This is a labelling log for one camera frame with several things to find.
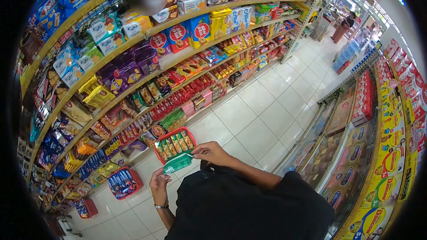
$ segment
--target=woman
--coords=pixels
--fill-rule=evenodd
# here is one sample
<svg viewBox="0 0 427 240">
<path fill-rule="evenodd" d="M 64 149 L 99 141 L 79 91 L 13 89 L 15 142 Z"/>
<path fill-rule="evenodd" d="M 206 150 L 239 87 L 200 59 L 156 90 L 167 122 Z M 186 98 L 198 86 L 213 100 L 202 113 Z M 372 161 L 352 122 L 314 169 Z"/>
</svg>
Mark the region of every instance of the woman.
<svg viewBox="0 0 427 240">
<path fill-rule="evenodd" d="M 279 177 L 246 165 L 217 142 L 192 152 L 200 171 L 178 189 L 176 217 L 169 210 L 163 168 L 153 173 L 154 207 L 169 231 L 166 240 L 323 239 L 334 209 L 301 176 Z"/>
<path fill-rule="evenodd" d="M 337 27 L 335 30 L 334 35 L 331 37 L 335 44 L 341 40 L 341 37 L 347 33 L 347 31 L 353 27 L 354 19 L 356 18 L 356 14 L 353 11 L 350 11 L 350 16 L 345 18 L 341 25 Z"/>
</svg>

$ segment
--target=white wall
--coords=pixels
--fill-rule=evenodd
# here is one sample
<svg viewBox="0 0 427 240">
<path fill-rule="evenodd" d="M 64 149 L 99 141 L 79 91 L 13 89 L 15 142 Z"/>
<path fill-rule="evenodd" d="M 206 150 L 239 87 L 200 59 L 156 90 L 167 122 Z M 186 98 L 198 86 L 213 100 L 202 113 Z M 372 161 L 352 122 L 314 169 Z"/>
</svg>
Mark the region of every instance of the white wall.
<svg viewBox="0 0 427 240">
<path fill-rule="evenodd" d="M 406 42 L 412 53 L 412 59 L 418 67 L 421 75 L 425 80 L 425 60 L 422 52 L 422 47 L 419 45 L 421 39 L 417 35 L 417 29 L 414 27 L 412 14 L 407 6 L 400 4 L 398 0 L 377 0 L 377 3 L 387 12 L 393 22 L 396 24 L 400 33 L 403 35 L 404 40 L 398 41 L 399 43 Z M 388 45 L 388 42 L 382 42 L 383 45 Z"/>
</svg>

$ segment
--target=white tile floor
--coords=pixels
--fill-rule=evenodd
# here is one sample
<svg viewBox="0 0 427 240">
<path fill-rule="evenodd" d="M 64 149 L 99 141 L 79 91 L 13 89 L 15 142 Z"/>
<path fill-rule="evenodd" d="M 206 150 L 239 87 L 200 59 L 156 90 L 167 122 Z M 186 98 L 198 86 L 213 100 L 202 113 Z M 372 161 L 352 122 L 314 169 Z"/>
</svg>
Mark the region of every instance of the white tile floor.
<svg viewBox="0 0 427 240">
<path fill-rule="evenodd" d="M 244 85 L 193 117 L 187 127 L 198 143 L 217 141 L 228 153 L 256 168 L 273 171 L 300 139 L 317 112 L 318 92 L 337 74 L 330 70 L 338 45 L 325 35 L 322 42 L 300 42 L 284 64 L 274 63 L 257 72 Z M 200 161 L 173 174 L 167 191 L 172 212 L 177 189 L 185 176 L 199 168 Z M 108 187 L 92 197 L 99 214 L 81 219 L 71 212 L 70 226 L 83 238 L 66 240 L 160 240 L 167 230 L 153 207 L 148 182 L 162 164 L 153 154 L 135 165 L 144 187 L 126 200 L 116 200 Z"/>
</svg>

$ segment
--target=wristwatch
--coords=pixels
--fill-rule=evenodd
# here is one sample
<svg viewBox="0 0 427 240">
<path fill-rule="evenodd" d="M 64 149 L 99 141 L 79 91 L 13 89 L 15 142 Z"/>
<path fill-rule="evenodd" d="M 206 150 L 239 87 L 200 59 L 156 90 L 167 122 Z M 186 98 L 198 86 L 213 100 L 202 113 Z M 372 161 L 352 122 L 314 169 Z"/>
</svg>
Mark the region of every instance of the wristwatch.
<svg viewBox="0 0 427 240">
<path fill-rule="evenodd" d="M 169 205 L 166 205 L 166 206 L 159 206 L 159 205 L 154 204 L 154 206 L 155 206 L 156 208 L 169 208 Z"/>
</svg>

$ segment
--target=black shirt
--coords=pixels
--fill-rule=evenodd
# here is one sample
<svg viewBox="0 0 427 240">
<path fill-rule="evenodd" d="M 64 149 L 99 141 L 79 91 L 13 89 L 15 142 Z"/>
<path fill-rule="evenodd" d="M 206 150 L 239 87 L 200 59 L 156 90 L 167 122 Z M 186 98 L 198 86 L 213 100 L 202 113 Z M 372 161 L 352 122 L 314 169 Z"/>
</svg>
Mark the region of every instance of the black shirt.
<svg viewBox="0 0 427 240">
<path fill-rule="evenodd" d="M 184 178 L 176 204 L 166 240 L 323 239 L 334 218 L 334 209 L 295 171 L 265 191 L 231 169 L 198 171 Z"/>
<path fill-rule="evenodd" d="M 350 19 L 350 16 L 346 18 L 348 24 L 350 24 L 350 28 L 353 27 L 354 20 Z"/>
</svg>

